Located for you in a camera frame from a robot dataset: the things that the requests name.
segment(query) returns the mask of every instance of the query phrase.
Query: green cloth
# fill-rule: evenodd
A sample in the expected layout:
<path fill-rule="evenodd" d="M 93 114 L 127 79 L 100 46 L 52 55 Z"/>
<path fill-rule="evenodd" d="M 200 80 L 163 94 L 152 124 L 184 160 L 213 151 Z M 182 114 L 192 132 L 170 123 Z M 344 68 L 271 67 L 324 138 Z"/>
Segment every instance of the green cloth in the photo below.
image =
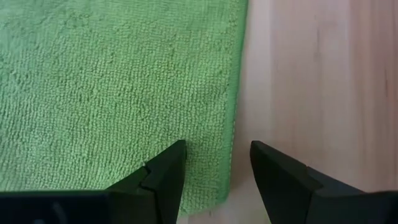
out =
<path fill-rule="evenodd" d="M 246 0 L 0 0 L 0 190 L 105 189 L 188 141 L 181 214 L 229 191 Z"/>

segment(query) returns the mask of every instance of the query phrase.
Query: wood grain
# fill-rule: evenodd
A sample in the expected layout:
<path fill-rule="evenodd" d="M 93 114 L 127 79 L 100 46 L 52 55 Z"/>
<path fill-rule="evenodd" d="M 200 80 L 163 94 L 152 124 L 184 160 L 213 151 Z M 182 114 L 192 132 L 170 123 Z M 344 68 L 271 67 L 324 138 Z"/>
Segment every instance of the wood grain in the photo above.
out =
<path fill-rule="evenodd" d="M 264 223 L 249 142 L 366 191 L 398 189 L 398 0 L 252 0 L 228 201 L 186 223 Z"/>

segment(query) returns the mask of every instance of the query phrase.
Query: black plastic part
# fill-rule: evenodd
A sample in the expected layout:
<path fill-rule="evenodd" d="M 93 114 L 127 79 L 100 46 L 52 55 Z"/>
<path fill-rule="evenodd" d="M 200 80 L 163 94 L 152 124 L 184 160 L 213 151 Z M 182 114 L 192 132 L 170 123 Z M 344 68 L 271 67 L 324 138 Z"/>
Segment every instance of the black plastic part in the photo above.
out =
<path fill-rule="evenodd" d="M 184 140 L 106 190 L 3 192 L 1 223 L 175 223 L 185 178 Z"/>
<path fill-rule="evenodd" d="M 398 192 L 364 193 L 259 141 L 250 157 L 272 223 L 398 223 Z"/>

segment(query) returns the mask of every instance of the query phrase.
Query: wooden surface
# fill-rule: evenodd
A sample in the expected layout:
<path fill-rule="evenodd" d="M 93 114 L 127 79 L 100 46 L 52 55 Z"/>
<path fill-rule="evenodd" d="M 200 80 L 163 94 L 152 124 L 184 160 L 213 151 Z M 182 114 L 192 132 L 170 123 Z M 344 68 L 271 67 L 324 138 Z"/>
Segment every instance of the wooden surface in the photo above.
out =
<path fill-rule="evenodd" d="M 363 190 L 398 188 L 398 0 L 251 0 L 231 193 L 180 223 L 268 223 L 262 140 Z"/>

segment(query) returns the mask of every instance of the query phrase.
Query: towel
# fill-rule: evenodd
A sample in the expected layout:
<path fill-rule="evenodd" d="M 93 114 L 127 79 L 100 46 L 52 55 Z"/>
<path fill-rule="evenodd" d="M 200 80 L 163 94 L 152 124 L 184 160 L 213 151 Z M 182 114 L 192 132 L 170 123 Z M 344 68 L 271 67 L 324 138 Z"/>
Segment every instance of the towel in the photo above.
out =
<path fill-rule="evenodd" d="M 0 190 L 105 189 L 188 141 L 180 214 L 229 190 L 246 0 L 1 0 Z"/>

